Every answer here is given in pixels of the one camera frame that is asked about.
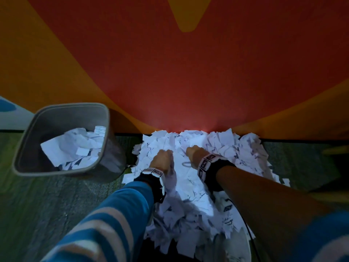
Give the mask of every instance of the paper in trash bin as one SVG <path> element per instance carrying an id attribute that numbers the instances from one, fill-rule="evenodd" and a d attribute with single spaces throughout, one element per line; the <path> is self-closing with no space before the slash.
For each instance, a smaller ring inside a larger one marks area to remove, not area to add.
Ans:
<path id="1" fill-rule="evenodd" d="M 75 128 L 63 135 L 43 142 L 41 148 L 55 167 L 62 170 L 80 169 L 98 159 L 104 136 Z"/>

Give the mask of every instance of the blue striped sleeve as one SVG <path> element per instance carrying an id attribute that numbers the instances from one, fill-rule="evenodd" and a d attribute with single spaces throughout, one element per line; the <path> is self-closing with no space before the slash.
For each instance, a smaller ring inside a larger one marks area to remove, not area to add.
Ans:
<path id="1" fill-rule="evenodd" d="M 126 262 L 137 258 L 153 204 L 146 183 L 128 183 L 78 223 L 42 261 Z"/>

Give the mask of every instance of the red shape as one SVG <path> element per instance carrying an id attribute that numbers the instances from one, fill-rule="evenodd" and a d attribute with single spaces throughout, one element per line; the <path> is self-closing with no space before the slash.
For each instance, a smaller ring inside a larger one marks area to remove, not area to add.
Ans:
<path id="1" fill-rule="evenodd" d="M 108 97 L 169 131 L 250 122 L 348 75 L 348 0 L 212 0 L 190 33 L 167 0 L 29 1 Z"/>

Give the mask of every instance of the trash bin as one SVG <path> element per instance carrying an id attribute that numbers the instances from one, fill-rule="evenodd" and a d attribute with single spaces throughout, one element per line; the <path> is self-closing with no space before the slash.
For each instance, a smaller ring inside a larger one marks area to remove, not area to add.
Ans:
<path id="1" fill-rule="evenodd" d="M 63 175 L 88 178 L 97 182 L 111 182 L 118 178 L 126 167 L 126 156 L 116 141 L 110 127 L 110 114 L 107 106 L 100 103 L 71 103 L 46 106 L 33 117 L 17 147 L 12 170 L 19 176 L 38 177 Z M 54 167 L 40 144 L 64 134 L 74 128 L 94 131 L 95 126 L 106 127 L 105 137 L 98 160 L 89 167 L 59 171 Z M 113 170 L 101 164 L 101 160 L 112 160 Z"/>

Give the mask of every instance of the blue shape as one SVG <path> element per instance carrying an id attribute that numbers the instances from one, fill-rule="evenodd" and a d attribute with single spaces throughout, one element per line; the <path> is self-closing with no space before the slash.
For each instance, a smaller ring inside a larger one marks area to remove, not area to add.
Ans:
<path id="1" fill-rule="evenodd" d="M 15 111 L 16 106 L 6 100 L 0 99 L 0 112 L 10 112 Z"/>

